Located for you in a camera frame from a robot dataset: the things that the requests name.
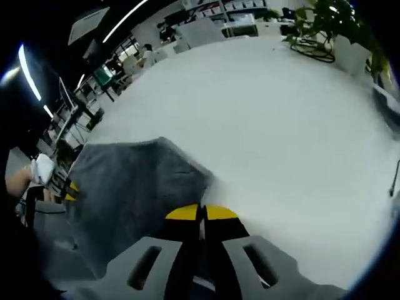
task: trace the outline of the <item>potted plant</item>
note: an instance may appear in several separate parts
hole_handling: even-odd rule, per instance
[[[308,12],[314,14],[314,21],[307,18]],[[371,56],[371,74],[374,79],[388,68],[388,61],[370,28],[364,24],[360,15],[346,0],[311,0],[309,7],[296,10],[297,20],[293,27],[297,34],[287,37],[292,45],[300,38],[315,39],[322,34],[325,41],[318,47],[335,40],[335,58],[339,66],[357,76],[363,73],[366,60]]]

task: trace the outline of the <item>shelf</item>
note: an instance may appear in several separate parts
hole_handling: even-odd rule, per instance
[[[262,9],[267,9],[267,7],[250,7],[250,8],[239,8],[239,9],[235,9],[233,11],[226,11],[227,14],[234,14],[234,13],[245,13],[245,11],[254,11],[254,10],[262,10]],[[204,18],[212,18],[212,17],[216,17],[216,16],[220,16],[223,15],[223,12],[220,12],[218,14],[212,14],[210,16],[204,16]]]
[[[242,11],[258,11],[258,10],[262,10],[262,9],[267,9],[267,7],[249,7],[249,8],[239,8],[239,9],[235,9],[233,11],[226,11],[227,14],[231,14],[231,13],[241,13]]]
[[[187,9],[186,11],[192,11],[193,9],[201,8],[203,6],[207,6],[207,5],[214,4],[214,3],[219,3],[219,1],[216,0],[216,1],[211,1],[211,2],[208,2],[208,3],[198,4],[196,6],[193,6],[192,8]]]

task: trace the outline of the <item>person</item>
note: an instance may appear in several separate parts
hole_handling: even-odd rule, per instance
[[[175,38],[176,32],[175,32],[175,29],[173,29],[171,26],[168,26],[164,22],[164,23],[157,24],[157,28],[160,29],[159,37],[160,37],[162,44],[176,41],[176,38]]]
[[[145,44],[143,50],[143,57],[137,62],[137,65],[144,70],[148,70],[155,65],[156,58],[153,53],[153,47],[150,44]]]
[[[122,62],[119,60],[118,56],[114,55],[108,62],[106,62],[107,68],[114,71],[116,74],[122,72],[125,75],[124,68],[122,66]]]
[[[16,216],[16,204],[31,182],[39,182],[36,161],[20,169],[15,175],[4,176],[8,160],[7,147],[0,148],[0,209],[1,237],[5,245],[2,271],[7,274],[6,291],[16,298],[62,299],[61,292],[54,289],[43,276],[41,269],[46,262],[46,253],[39,248],[34,232],[25,227]]]

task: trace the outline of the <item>desk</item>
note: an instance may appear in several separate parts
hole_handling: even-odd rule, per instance
[[[157,50],[155,50],[154,52],[158,52],[158,51],[164,51],[165,54],[167,54],[167,57],[171,58],[173,56],[176,55],[174,47],[176,46],[176,41],[174,42],[170,42],[166,45],[161,46],[160,48],[158,48]]]
[[[87,108],[93,114],[96,114],[101,109],[101,103],[99,99],[100,97],[90,101],[87,105]],[[76,113],[77,109],[73,109],[71,115]],[[74,118],[71,115],[68,117],[67,122],[72,122],[72,125],[68,126],[64,124],[61,129],[61,135],[59,136],[60,138],[63,138],[73,149],[75,149],[79,145],[85,144],[86,139],[90,135],[90,131],[86,127],[90,122],[90,118],[85,113],[81,113],[78,118]]]
[[[234,39],[153,66],[88,142],[170,139],[216,176],[205,203],[349,288],[386,238],[400,156],[371,94],[279,39]]]

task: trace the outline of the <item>gray plastic part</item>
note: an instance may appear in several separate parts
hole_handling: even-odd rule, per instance
[[[299,273],[293,257],[261,236],[232,239],[223,244],[234,267],[243,300],[338,299],[346,292],[336,286],[320,286],[308,280]],[[269,288],[261,284],[259,274],[244,250],[246,247],[254,249],[277,279],[276,284]]]
[[[182,243],[144,237],[121,253],[107,265],[106,275],[89,287],[79,287],[69,292],[67,298],[73,299],[164,299],[168,276]],[[151,248],[160,253],[147,276],[143,289],[128,285],[130,275],[142,262]]]
[[[213,174],[168,139],[86,144],[69,178],[79,188],[64,201],[76,244],[96,278],[144,236],[158,233],[171,211],[200,204]]]

